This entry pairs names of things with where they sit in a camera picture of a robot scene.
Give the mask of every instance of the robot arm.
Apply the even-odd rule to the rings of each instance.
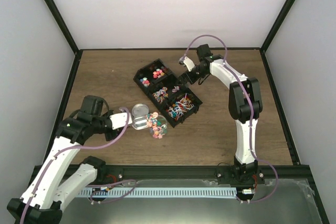
[[[108,110],[106,114],[101,115],[103,102],[104,99],[100,97],[88,95],[83,100],[77,118],[68,117],[60,123],[53,147],[34,181],[20,199],[11,199],[7,205],[14,218],[20,220],[24,207],[29,203],[25,217],[27,223],[59,223],[62,211],[78,193],[88,184],[104,178],[105,162],[90,156],[59,186],[80,149],[64,151],[55,158],[55,154],[60,150],[84,145],[93,134],[104,133],[106,140],[110,141],[118,136],[121,127],[132,123],[131,117],[127,122],[125,112],[113,114],[113,111]],[[38,182],[37,191],[33,193]]]
[[[207,75],[211,74],[217,77],[226,87],[229,88],[229,111],[237,126],[237,151],[234,159],[235,173],[238,179],[242,179],[245,175],[256,172],[257,161],[254,159],[250,151],[250,108],[244,98],[241,87],[231,71],[233,71],[242,82],[253,103],[254,117],[251,127],[251,147],[253,150],[255,149],[255,130],[259,113],[262,111],[263,107],[258,80],[255,78],[247,78],[244,74],[239,73],[227,62],[223,62],[222,56],[214,56],[208,45],[199,46],[197,48],[197,55],[200,60],[199,65],[195,65],[188,57],[184,57],[184,59],[180,61],[180,63],[185,65],[188,69],[188,71],[181,75],[180,81],[194,84],[197,80],[200,81],[203,78],[206,78]]]

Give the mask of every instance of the white grille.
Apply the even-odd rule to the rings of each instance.
[[[84,188],[78,198],[88,198],[92,194],[92,189]],[[118,198],[129,192],[131,188],[116,187],[108,192],[97,192],[94,198]],[[236,188],[136,188],[127,195],[127,198],[226,198],[235,199]]]

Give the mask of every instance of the brown wood surface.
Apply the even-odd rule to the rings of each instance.
[[[84,51],[71,91],[65,117],[80,108],[84,96],[103,97],[110,108],[145,103],[150,112],[156,111],[152,102],[135,84],[133,77],[138,69],[160,58],[180,75],[185,68],[178,64],[183,54],[179,50],[101,50]],[[197,62],[195,51],[188,56]],[[264,110],[260,114],[256,133],[256,152],[261,159],[276,165],[290,165],[291,159],[276,106],[258,50],[231,50],[228,62],[237,71],[260,82]],[[154,139],[148,129],[137,131],[128,128],[114,145],[102,150],[81,150],[73,163],[80,163],[89,155],[107,164],[157,165],[217,165],[232,164],[236,152],[236,125],[228,111],[228,89],[210,76],[203,85],[190,89],[203,101],[197,114],[191,115],[174,129],[169,125],[167,135]],[[105,144],[103,135],[95,135],[86,146]]]

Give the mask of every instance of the white wall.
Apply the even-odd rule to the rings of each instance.
[[[267,59],[302,163],[336,223],[336,2],[296,0]]]
[[[285,0],[55,0],[79,48],[261,47]],[[203,39],[221,46],[213,39]]]
[[[0,0],[0,223],[49,142],[73,53],[43,0]]]

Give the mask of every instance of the black plastic bin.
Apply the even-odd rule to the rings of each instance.
[[[153,72],[156,69],[162,69],[165,75],[154,79]],[[145,87],[140,81],[145,77],[150,82],[147,87]],[[167,119],[172,127],[175,127],[179,123],[183,123],[190,115],[197,113],[200,105],[202,104],[202,101],[188,88],[187,85],[180,83],[177,76],[160,59],[157,59],[139,69],[133,80],[152,101],[158,111]],[[172,90],[177,86],[179,87],[179,90],[173,93]],[[162,102],[158,102],[153,96],[153,93],[159,91],[163,87],[168,88],[168,97],[164,98]],[[187,95],[187,97],[191,100],[194,107],[184,113],[178,120],[175,120],[167,113],[166,110],[185,95]]]

